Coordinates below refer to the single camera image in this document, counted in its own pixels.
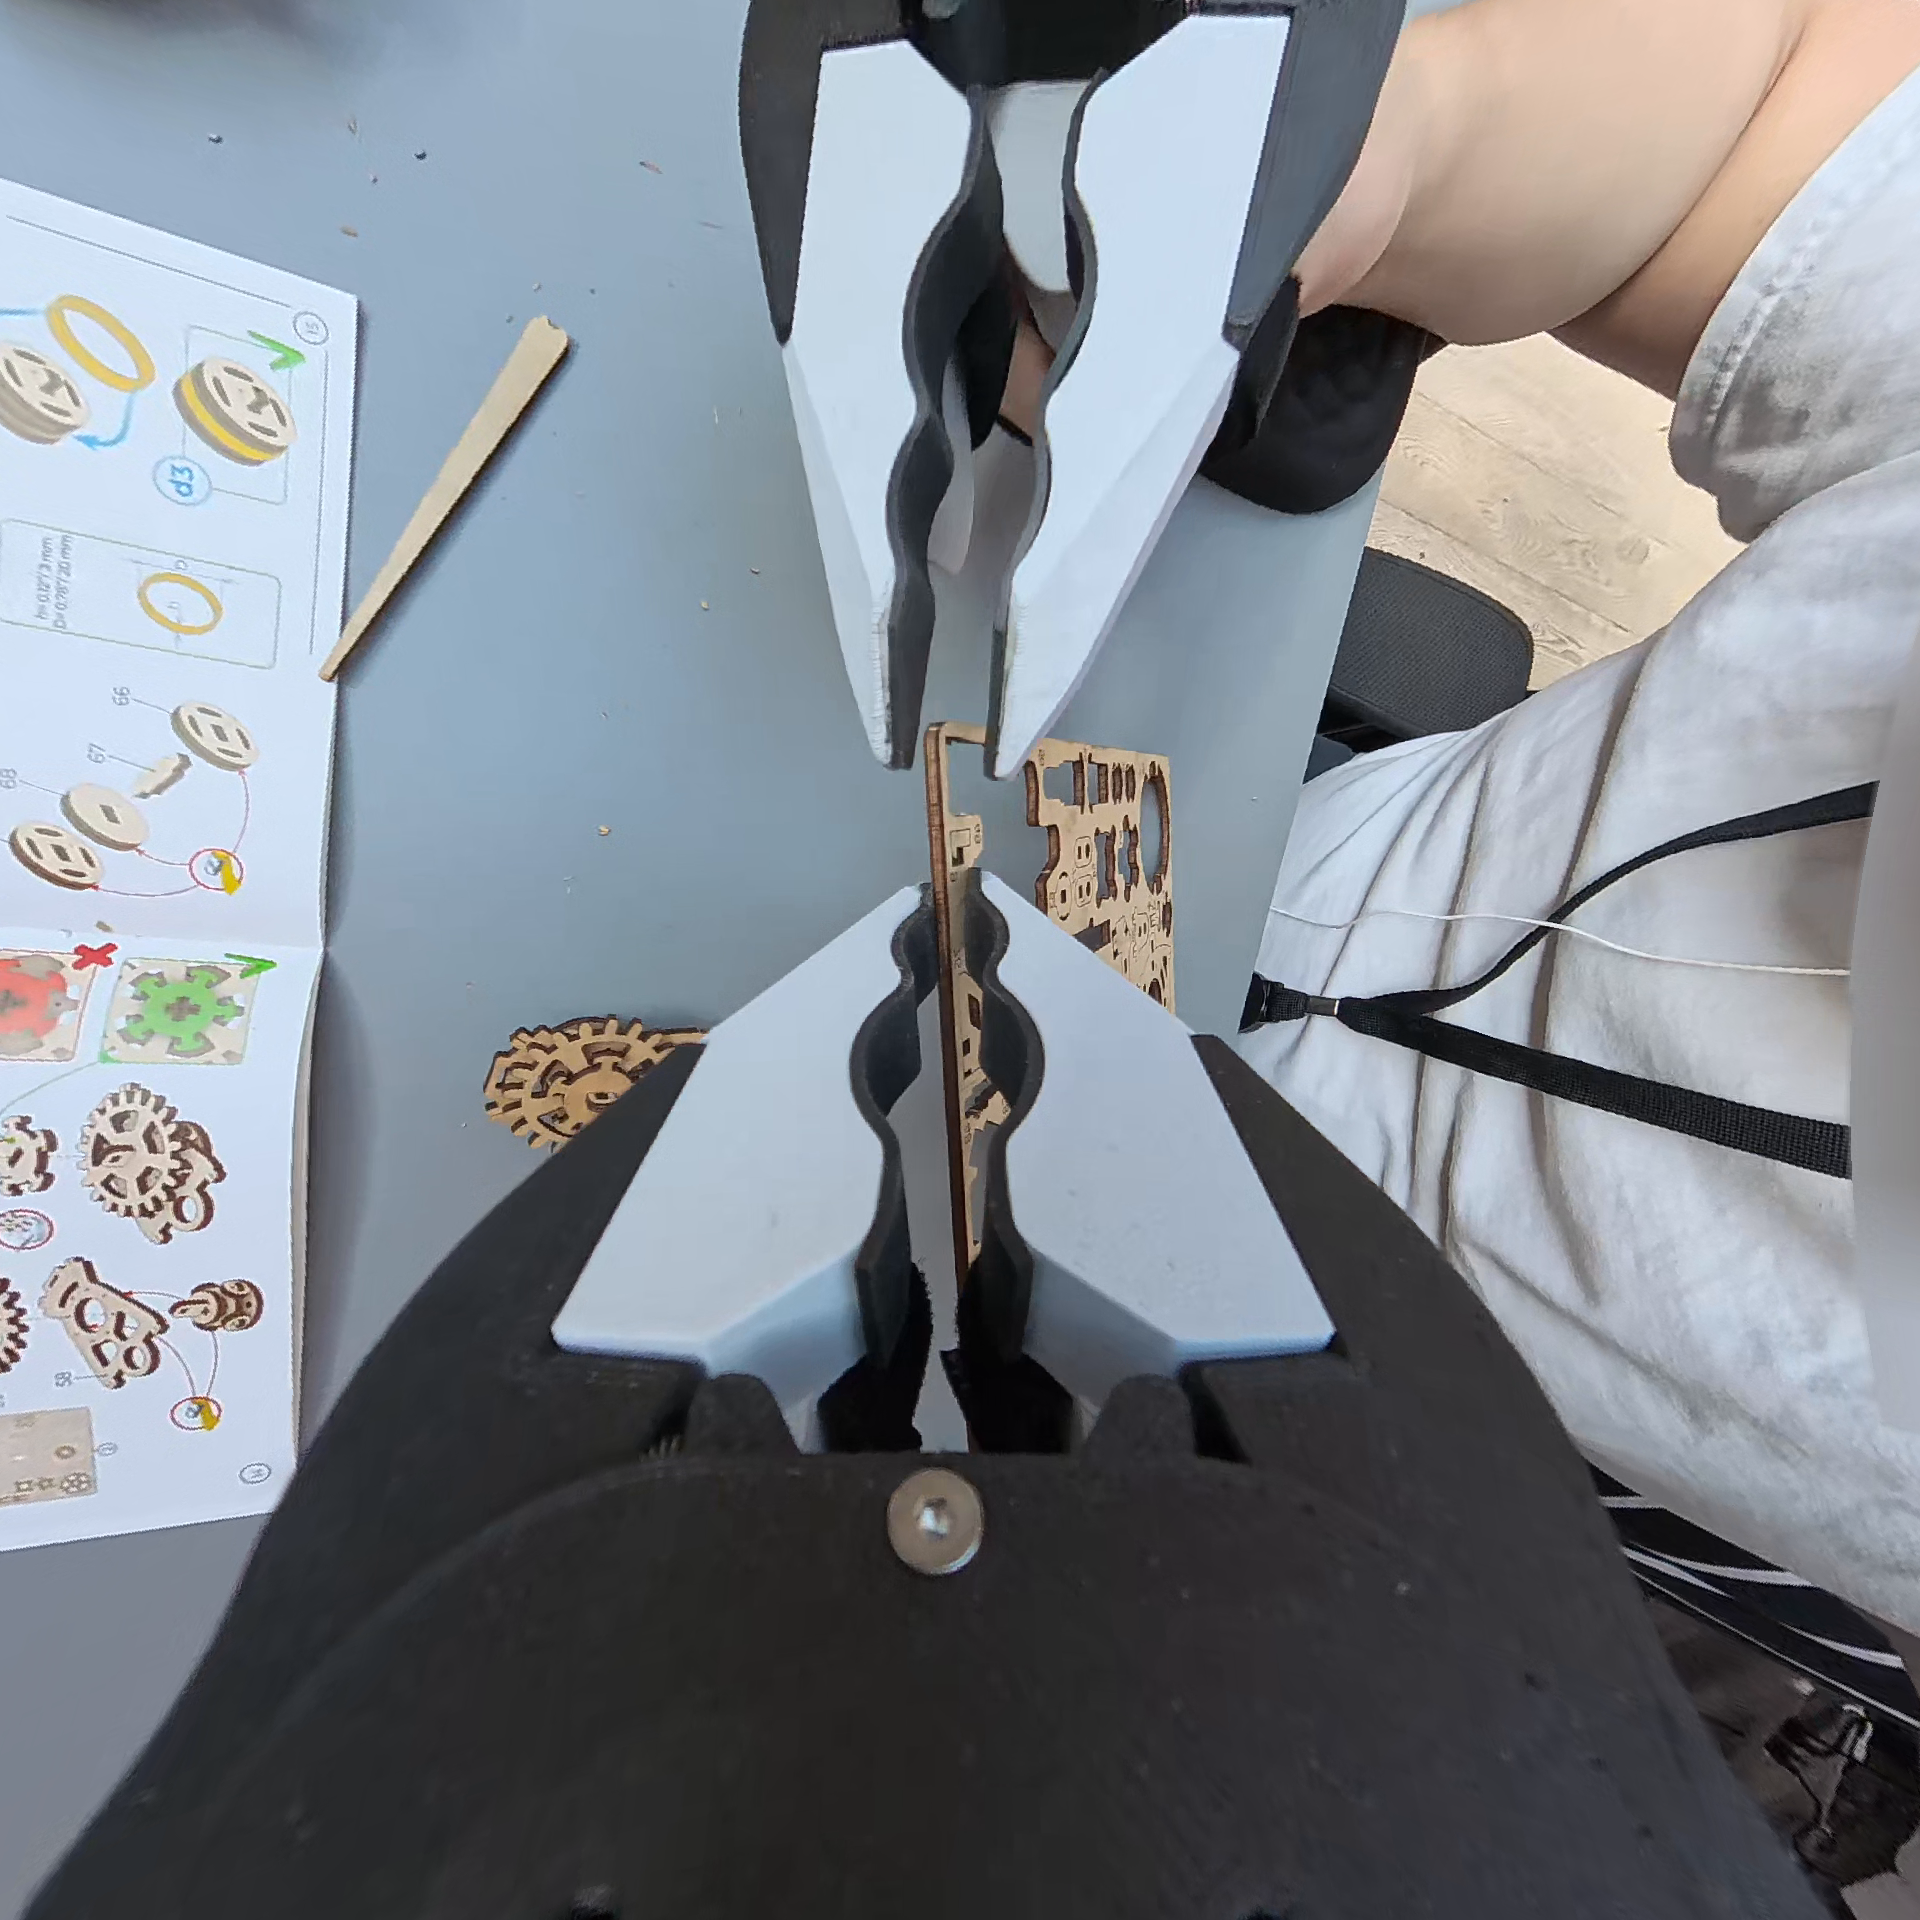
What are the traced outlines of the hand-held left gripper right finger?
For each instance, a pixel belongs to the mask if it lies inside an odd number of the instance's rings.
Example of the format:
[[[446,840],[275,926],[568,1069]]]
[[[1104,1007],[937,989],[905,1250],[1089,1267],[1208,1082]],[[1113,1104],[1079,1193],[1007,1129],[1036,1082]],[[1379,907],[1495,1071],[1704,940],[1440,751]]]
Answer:
[[[1089,1412],[1195,1362],[1323,1353],[1332,1321],[1188,1028],[992,874],[967,952],[989,1150],[969,1299]]]

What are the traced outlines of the wooden gear assembly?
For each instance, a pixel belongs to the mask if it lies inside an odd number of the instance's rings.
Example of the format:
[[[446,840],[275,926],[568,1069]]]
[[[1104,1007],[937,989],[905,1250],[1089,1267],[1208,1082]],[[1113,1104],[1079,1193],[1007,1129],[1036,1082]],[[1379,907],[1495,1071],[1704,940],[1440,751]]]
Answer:
[[[648,1028],[614,1017],[522,1026],[492,1058],[485,1108],[517,1138],[558,1150],[677,1049],[706,1040],[704,1028]]]

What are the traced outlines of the black white striped cloth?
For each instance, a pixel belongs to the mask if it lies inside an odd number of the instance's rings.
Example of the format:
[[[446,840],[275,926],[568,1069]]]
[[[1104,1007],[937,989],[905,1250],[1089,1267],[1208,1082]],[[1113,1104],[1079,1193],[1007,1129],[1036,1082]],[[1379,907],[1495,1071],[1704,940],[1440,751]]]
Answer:
[[[1646,1592],[1777,1665],[1918,1728],[1918,1695],[1880,1625],[1810,1581],[1720,1540],[1590,1467],[1597,1499]]]

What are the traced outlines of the illustrated instruction booklet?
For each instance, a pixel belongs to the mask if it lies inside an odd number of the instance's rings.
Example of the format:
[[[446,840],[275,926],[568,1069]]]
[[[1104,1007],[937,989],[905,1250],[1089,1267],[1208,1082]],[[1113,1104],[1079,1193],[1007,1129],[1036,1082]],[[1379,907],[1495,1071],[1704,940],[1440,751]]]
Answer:
[[[5,1550],[293,1473],[357,347],[5,185]]]

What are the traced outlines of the person's right forearm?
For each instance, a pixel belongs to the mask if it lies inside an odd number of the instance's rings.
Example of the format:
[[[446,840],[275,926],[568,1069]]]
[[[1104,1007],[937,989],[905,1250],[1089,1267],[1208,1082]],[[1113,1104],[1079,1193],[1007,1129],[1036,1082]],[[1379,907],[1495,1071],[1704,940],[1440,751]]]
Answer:
[[[1916,5],[1477,3],[1412,22],[1303,316],[1548,332],[1665,397],[1735,277],[1916,64]]]

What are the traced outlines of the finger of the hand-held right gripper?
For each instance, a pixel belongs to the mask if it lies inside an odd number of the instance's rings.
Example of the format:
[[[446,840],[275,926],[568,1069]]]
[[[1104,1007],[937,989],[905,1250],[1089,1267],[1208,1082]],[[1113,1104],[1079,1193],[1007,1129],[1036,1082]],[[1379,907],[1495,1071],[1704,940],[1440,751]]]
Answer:
[[[846,677],[874,756],[916,756],[932,570],[974,531],[962,325],[995,280],[989,117],[909,45],[823,60],[783,349]]]
[[[1192,14],[1099,83],[1069,185],[1085,287],[1045,394],[995,722],[1007,779],[1086,679],[1229,404],[1226,309],[1287,14]]]

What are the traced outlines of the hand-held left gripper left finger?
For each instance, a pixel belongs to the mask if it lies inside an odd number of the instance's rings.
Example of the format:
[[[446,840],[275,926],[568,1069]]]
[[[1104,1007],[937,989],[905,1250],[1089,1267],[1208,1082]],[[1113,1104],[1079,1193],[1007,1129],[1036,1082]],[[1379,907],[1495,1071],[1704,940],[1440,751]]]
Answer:
[[[767,1384],[823,1453],[821,1399],[897,1351],[912,1299],[892,1111],[923,1069],[935,903],[903,887],[718,1025],[553,1323],[593,1356]]]

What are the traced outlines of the tapered wooden stick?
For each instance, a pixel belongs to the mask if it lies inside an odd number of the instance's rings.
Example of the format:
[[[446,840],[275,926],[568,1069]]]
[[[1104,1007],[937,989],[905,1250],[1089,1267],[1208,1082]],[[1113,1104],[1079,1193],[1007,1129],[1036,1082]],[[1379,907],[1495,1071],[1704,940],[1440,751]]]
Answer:
[[[370,589],[351,613],[336,644],[319,667],[319,679],[334,682],[359,644],[387,611],[410,572],[420,565],[443,526],[465,503],[469,490],[506,444],[519,420],[534,406],[542,389],[571,350],[563,327],[547,316],[528,320],[492,389],[469,420],[439,477],[401,531],[394,548],[378,568]]]

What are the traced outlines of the laser-cut plywood sheet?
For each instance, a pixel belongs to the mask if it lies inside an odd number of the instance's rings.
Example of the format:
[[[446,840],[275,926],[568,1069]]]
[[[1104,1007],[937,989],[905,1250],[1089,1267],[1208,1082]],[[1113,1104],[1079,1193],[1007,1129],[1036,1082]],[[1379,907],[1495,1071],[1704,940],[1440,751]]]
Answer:
[[[935,722],[925,731],[925,811],[939,937],[942,1087],[950,1166],[953,1267],[967,1285],[983,1246],[986,1162],[1008,1103],[983,1065],[983,1009],[967,954],[969,874],[986,851],[983,816],[955,796],[950,751],[985,746],[979,726]]]
[[[1163,756],[1045,739],[1025,761],[1047,833],[1034,898],[1143,994],[1176,1007],[1172,796]]]

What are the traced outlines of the person's white shirt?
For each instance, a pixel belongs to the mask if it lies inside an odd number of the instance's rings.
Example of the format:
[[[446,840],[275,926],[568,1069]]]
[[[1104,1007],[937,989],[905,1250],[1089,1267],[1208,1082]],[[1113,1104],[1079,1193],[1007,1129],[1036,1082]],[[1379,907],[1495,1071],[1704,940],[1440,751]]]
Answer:
[[[1916,636],[1916,76],[1800,188],[1692,354],[1675,469],[1744,552],[1646,642],[1470,733],[1312,781],[1259,972],[1479,977],[1667,840],[1880,775]],[[1627,877],[1457,1010],[1479,1032],[1815,1120],[1851,1115],[1867,825]],[[1477,1286],[1582,1450],[1916,1630],[1916,1434],[1885,1424],[1854,1191],[1426,1060],[1336,1021],[1242,1056]]]

